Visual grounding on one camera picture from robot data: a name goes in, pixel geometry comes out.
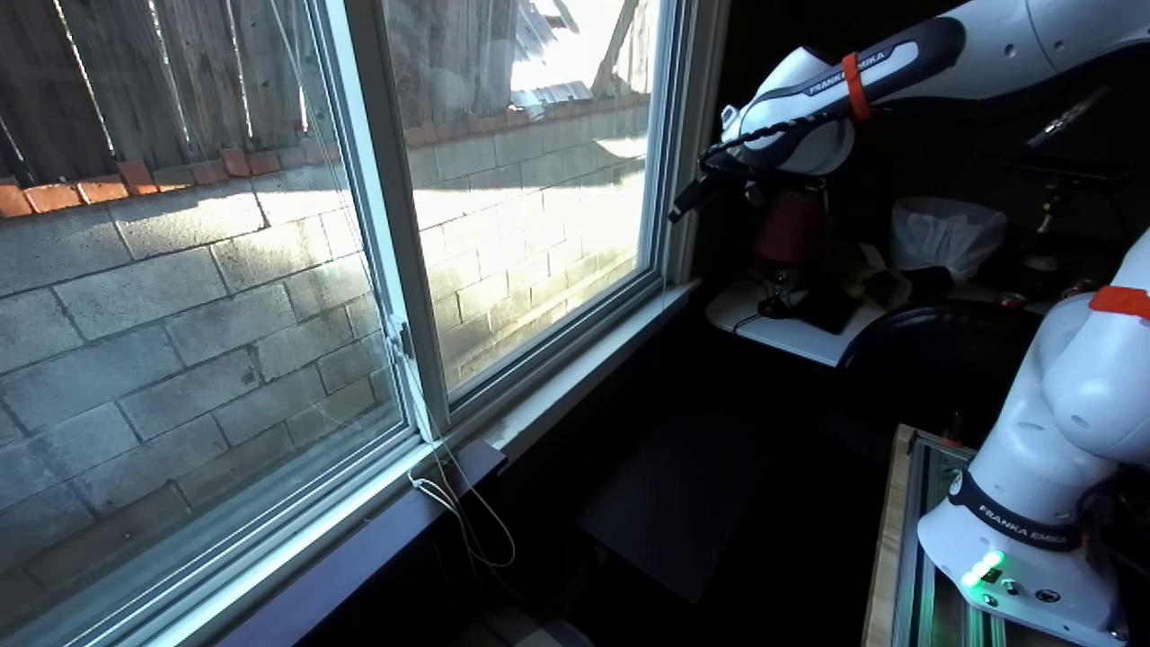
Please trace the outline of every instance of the wall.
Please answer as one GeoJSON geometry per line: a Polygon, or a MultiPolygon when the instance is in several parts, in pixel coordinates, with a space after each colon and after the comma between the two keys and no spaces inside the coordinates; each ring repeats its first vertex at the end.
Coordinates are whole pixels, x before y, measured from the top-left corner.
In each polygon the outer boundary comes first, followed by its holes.
{"type": "Polygon", "coordinates": [[[620,104],[410,153],[453,384],[634,270],[644,142],[620,104]]]}
{"type": "Polygon", "coordinates": [[[0,231],[2,616],[396,407],[336,170],[0,231]]]}

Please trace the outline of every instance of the white window frame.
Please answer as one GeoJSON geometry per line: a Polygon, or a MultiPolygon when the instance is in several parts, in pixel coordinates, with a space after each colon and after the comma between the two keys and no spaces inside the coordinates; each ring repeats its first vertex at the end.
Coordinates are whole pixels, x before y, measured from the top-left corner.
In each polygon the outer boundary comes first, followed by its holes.
{"type": "MultiPolygon", "coordinates": [[[[396,85],[389,66],[384,8],[374,0],[348,4],[355,4],[358,22],[371,22],[365,43],[355,43],[355,50],[371,50],[378,73],[374,78],[396,85]]],[[[715,100],[709,98],[715,98],[715,55],[721,55],[724,15],[730,0],[660,4],[652,55],[657,84],[650,98],[645,136],[650,164],[644,190],[638,273],[631,273],[596,300],[580,304],[580,314],[566,317],[566,324],[552,328],[549,333],[509,356],[492,377],[477,382],[463,395],[449,395],[441,375],[397,100],[384,90],[371,92],[374,152],[378,157],[389,157],[380,187],[389,195],[389,231],[402,246],[397,276],[410,286],[402,290],[410,317],[404,347],[420,377],[428,439],[473,436],[489,429],[513,401],[547,387],[549,377],[558,377],[566,364],[590,353],[610,328],[626,324],[626,317],[634,317],[644,304],[652,304],[660,290],[691,282],[693,220],[668,225],[664,212],[675,190],[695,173],[695,157],[709,148],[712,124],[718,124],[715,100]]]]}
{"type": "Polygon", "coordinates": [[[558,414],[579,401],[634,342],[664,321],[691,294],[693,220],[664,225],[664,206],[695,173],[695,153],[709,148],[715,124],[718,55],[724,38],[730,0],[679,4],[664,0],[657,92],[650,123],[645,170],[645,273],[626,280],[618,290],[590,304],[573,328],[549,344],[540,344],[513,369],[489,382],[477,395],[449,401],[433,328],[430,290],[418,244],[414,190],[404,173],[397,111],[365,116],[355,78],[355,50],[348,38],[348,15],[374,22],[384,34],[378,0],[307,0],[320,31],[326,90],[332,92],[342,140],[348,157],[348,183],[364,212],[364,244],[374,261],[378,299],[389,314],[384,330],[396,336],[402,360],[402,387],[410,425],[422,444],[374,444],[329,463],[332,483],[324,483],[297,517],[279,517],[259,542],[227,560],[204,556],[177,586],[137,583],[128,601],[106,586],[81,590],[13,633],[19,643],[198,643],[237,620],[316,560],[329,542],[364,526],[364,512],[389,508],[404,489],[410,471],[422,468],[441,448],[465,439],[489,443],[504,451],[524,451],[558,414]]]}

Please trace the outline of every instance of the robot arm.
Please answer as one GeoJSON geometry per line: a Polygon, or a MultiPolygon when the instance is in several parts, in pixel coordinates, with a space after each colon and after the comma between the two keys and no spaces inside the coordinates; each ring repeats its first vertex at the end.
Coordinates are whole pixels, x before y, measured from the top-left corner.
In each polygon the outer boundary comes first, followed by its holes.
{"type": "Polygon", "coordinates": [[[1150,43],[1143,0],[966,0],[837,66],[795,50],[745,108],[721,108],[721,140],[700,164],[825,177],[851,152],[851,118],[872,108],[994,100],[1134,43],[1150,43]]]}
{"type": "Polygon", "coordinates": [[[1081,508],[1122,463],[1150,459],[1150,231],[1110,286],[1056,300],[946,501],[917,520],[966,602],[1037,633],[1122,647],[1123,606],[1081,508]]]}

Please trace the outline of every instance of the desk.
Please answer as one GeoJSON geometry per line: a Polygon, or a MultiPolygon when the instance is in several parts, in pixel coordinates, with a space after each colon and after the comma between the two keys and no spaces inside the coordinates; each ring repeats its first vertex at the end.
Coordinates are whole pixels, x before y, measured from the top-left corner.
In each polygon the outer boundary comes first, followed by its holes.
{"type": "Polygon", "coordinates": [[[763,317],[758,300],[766,299],[766,286],[747,276],[730,282],[718,299],[709,300],[709,321],[721,330],[731,330],[739,336],[749,336],[758,344],[837,365],[842,353],[878,321],[882,317],[879,304],[862,300],[849,328],[842,333],[820,330],[801,321],[776,321],[763,317]]]}

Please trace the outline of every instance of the window pane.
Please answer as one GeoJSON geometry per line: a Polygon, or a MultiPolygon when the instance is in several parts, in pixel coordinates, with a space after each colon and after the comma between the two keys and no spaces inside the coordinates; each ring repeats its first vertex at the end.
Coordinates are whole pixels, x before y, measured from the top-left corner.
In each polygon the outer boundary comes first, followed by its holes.
{"type": "Polygon", "coordinates": [[[122,8],[0,4],[0,633],[402,429],[301,4],[122,8]]]}
{"type": "Polygon", "coordinates": [[[384,0],[449,391],[631,276],[657,0],[384,0]]]}

